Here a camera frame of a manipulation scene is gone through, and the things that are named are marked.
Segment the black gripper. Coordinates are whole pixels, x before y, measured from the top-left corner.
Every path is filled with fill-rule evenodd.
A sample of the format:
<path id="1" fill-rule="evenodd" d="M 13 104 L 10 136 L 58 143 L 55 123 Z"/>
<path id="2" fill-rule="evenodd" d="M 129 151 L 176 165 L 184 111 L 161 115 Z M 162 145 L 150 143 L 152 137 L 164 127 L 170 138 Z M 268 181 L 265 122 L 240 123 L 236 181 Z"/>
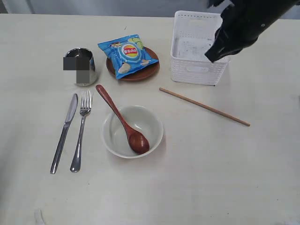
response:
<path id="1" fill-rule="evenodd" d="M 231 3 L 221 13 L 215 41 L 204 54 L 212 63 L 252 45 L 279 18 L 278 3 Z"/>

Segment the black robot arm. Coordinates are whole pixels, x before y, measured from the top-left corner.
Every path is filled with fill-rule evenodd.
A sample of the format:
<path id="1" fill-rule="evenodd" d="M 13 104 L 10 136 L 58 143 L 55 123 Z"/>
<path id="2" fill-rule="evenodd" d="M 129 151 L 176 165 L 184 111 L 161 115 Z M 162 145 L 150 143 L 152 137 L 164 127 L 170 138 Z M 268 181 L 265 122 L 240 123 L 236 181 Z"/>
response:
<path id="1" fill-rule="evenodd" d="M 222 24 L 205 56 L 213 63 L 253 45 L 298 0 L 232 0 L 221 13 Z"/>

